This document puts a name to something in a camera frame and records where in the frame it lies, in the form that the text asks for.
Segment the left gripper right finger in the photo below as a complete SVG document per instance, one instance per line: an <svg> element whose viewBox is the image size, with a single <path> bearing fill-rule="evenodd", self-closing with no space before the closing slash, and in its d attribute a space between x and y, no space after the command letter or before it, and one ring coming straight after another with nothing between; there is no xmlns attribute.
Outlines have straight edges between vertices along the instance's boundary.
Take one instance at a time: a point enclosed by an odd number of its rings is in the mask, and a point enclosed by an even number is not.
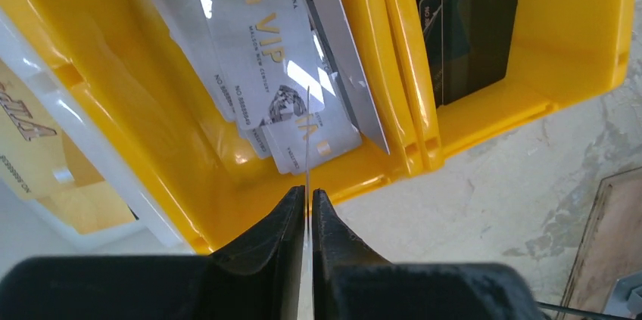
<svg viewBox="0 0 642 320"><path fill-rule="evenodd" d="M499 263L392 263L312 198L316 319L542 319L529 286Z"/></svg>

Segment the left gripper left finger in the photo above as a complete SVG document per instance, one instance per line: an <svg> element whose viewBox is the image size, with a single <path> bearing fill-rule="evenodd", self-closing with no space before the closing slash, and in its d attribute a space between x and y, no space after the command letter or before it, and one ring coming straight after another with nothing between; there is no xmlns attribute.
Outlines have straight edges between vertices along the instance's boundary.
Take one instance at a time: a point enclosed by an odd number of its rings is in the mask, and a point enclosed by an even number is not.
<svg viewBox="0 0 642 320"><path fill-rule="evenodd" d="M3 319L294 319L305 190L206 256L41 256L1 281Z"/></svg>

